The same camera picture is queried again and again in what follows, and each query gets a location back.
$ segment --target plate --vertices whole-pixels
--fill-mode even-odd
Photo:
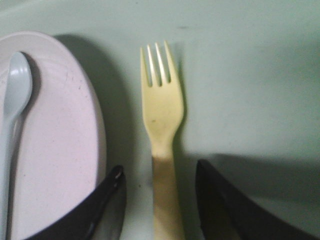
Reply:
[[[17,51],[28,59],[34,87],[16,126],[12,240],[37,233],[74,208],[103,179],[106,167],[96,94],[55,38],[32,31],[0,38],[0,103],[10,57]]]

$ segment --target yellow plastic fork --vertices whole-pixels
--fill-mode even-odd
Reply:
[[[148,80],[144,50],[140,49],[143,121],[152,153],[154,239],[184,240],[173,155],[173,139],[183,119],[184,104],[167,42],[164,42],[164,47],[170,81],[158,44],[155,44],[158,67],[153,61],[150,46],[147,46],[151,81]]]

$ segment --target table surface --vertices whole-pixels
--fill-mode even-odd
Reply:
[[[122,240],[152,239],[152,165],[139,48],[167,40],[186,118],[174,144],[187,240],[202,239],[194,177],[216,167],[320,237],[320,1],[3,0],[0,35],[38,31],[78,59],[98,96],[107,166],[127,175]]]

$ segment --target light blue plastic spoon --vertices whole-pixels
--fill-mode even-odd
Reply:
[[[13,134],[17,118],[29,102],[32,76],[26,57],[12,55],[7,76],[0,134],[0,240],[6,239],[9,203],[10,165]]]

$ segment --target spoon handle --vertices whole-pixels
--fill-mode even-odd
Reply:
[[[10,165],[14,126],[15,121],[3,119],[0,134],[0,240],[5,240],[7,234]]]

